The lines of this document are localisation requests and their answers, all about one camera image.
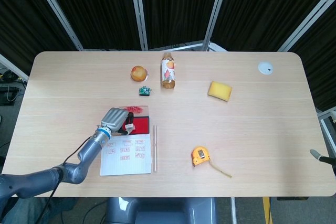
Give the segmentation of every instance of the tape measure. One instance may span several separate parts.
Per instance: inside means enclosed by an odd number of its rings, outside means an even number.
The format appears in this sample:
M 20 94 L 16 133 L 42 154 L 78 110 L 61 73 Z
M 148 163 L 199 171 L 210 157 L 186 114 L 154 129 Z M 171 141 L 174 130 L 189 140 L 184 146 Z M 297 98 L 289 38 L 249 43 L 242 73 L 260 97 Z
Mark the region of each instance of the tape measure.
M 208 150 L 205 147 L 202 147 L 202 146 L 194 148 L 191 156 L 193 158 L 193 165 L 194 166 L 210 160 Z
M 192 162 L 194 166 L 199 165 L 205 161 L 209 161 L 209 164 L 211 165 L 212 168 L 216 169 L 217 171 L 224 174 L 225 176 L 232 178 L 230 174 L 225 173 L 218 166 L 214 165 L 211 162 L 209 151 L 205 147 L 198 146 L 194 148 L 193 152 L 191 153 L 191 157 L 192 157 Z

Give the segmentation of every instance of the robotic hand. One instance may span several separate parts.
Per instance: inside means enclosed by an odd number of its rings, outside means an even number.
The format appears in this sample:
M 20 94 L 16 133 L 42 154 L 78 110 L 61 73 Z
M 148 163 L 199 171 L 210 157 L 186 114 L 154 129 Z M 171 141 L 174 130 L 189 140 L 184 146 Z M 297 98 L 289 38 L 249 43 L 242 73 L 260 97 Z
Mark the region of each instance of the robotic hand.
M 0 174 L 0 199 L 16 194 L 19 198 L 30 198 L 55 189 L 60 182 L 80 184 L 84 181 L 92 161 L 118 131 L 128 117 L 128 111 L 111 108 L 101 120 L 101 125 L 87 140 L 78 153 L 79 164 L 62 163 L 41 172 L 26 175 Z

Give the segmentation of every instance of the floor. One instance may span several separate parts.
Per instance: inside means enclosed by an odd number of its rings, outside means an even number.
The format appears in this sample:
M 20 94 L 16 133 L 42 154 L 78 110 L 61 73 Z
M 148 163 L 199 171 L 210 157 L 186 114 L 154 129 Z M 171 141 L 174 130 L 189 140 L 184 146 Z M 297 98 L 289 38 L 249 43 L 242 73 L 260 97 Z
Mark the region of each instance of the floor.
M 0 106 L 0 146 L 10 141 L 19 113 L 22 94 L 24 89 L 20 84 L 14 86 L 21 88 L 14 106 Z M 9 144 L 0 148 L 0 155 L 6 156 Z M 80 198 L 74 209 L 63 213 L 64 223 L 82 223 L 87 211 L 104 202 L 105 198 Z M 262 198 L 236 198 L 236 213 L 238 223 L 260 224 L 265 223 Z M 106 204 L 99 205 L 87 214 L 85 223 L 100 223 L 104 216 Z M 277 201 L 271 199 L 271 212 L 273 222 L 276 224 L 304 223 L 304 224 L 332 224 L 336 220 L 336 196 L 312 197 L 307 201 Z M 230 199 L 217 199 L 218 223 L 231 223 Z M 58 224 L 61 222 L 61 215 L 57 215 L 49 222 Z

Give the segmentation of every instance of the plastic bottle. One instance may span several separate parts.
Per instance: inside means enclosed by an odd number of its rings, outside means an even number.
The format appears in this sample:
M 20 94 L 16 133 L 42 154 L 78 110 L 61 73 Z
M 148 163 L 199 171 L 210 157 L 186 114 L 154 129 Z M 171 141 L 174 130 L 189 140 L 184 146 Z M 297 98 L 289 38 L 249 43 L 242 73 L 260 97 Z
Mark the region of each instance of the plastic bottle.
M 175 63 L 170 52 L 165 52 L 161 60 L 161 85 L 166 89 L 175 87 Z

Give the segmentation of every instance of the wooden table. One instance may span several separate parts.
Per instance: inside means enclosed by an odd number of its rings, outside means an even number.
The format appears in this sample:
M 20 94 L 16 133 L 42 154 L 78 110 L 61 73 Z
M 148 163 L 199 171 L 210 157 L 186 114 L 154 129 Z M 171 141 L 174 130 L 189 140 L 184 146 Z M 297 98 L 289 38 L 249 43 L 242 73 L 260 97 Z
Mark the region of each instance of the wooden table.
M 330 196 L 330 165 L 309 153 L 327 150 L 300 58 L 287 52 L 173 52 L 176 86 L 160 87 L 162 52 L 43 52 L 34 62 L 4 174 L 63 162 L 111 107 L 148 105 L 157 125 L 158 172 L 99 176 L 100 156 L 80 185 L 56 196 Z M 258 71 L 261 61 L 274 72 Z M 149 77 L 130 79 L 142 65 Z M 207 96 L 211 81 L 233 87 L 229 102 Z M 138 96 L 139 87 L 153 89 Z M 206 146 L 229 179 L 191 151 Z M 77 162 L 73 157 L 70 162 Z

